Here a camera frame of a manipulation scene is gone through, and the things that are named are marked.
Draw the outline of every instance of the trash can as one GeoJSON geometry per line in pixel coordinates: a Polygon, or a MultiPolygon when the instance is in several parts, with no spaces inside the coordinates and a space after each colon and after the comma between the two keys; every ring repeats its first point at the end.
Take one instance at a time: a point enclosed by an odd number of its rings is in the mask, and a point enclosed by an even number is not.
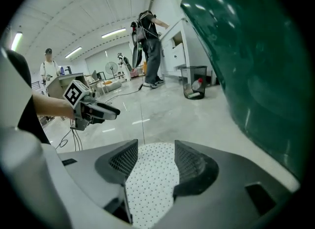
{"type": "Polygon", "coordinates": [[[188,99],[201,99],[205,97],[206,91],[206,66],[180,67],[184,96],[188,99]]]}

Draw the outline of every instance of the green panel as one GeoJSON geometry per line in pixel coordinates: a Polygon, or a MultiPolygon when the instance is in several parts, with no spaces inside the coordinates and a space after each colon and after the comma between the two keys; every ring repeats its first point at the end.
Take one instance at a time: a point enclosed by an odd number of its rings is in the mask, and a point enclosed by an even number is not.
{"type": "Polygon", "coordinates": [[[310,152],[311,59],[280,0],[182,0],[245,135],[299,179],[310,152]]]}

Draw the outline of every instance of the cap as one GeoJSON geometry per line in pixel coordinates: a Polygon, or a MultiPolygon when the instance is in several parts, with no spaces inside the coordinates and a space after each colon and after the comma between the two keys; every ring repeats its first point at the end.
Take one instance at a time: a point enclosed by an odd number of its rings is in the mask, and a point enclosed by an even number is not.
{"type": "Polygon", "coordinates": [[[45,50],[45,54],[52,54],[53,53],[53,51],[52,51],[52,49],[50,49],[50,48],[48,48],[47,50],[45,50]]]}

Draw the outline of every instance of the shoe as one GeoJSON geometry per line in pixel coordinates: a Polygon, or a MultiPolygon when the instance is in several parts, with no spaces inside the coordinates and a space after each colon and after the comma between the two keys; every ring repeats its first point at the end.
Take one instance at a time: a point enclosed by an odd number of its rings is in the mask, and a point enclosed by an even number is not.
{"type": "Polygon", "coordinates": [[[156,81],[156,84],[161,84],[161,83],[164,83],[164,80],[157,77],[157,81],[156,81]]]}
{"type": "Polygon", "coordinates": [[[147,83],[147,82],[144,82],[144,83],[143,83],[143,86],[145,86],[145,87],[151,87],[152,89],[155,89],[155,88],[158,87],[156,84],[147,83]]]}

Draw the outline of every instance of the fan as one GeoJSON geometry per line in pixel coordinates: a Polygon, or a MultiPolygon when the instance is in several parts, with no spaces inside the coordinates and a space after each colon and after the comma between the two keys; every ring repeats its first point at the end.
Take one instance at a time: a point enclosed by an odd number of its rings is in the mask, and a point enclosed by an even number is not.
{"type": "Polygon", "coordinates": [[[114,73],[116,73],[117,70],[118,70],[118,65],[114,62],[109,62],[105,65],[105,71],[108,74],[113,74],[114,79],[115,79],[114,73]]]}

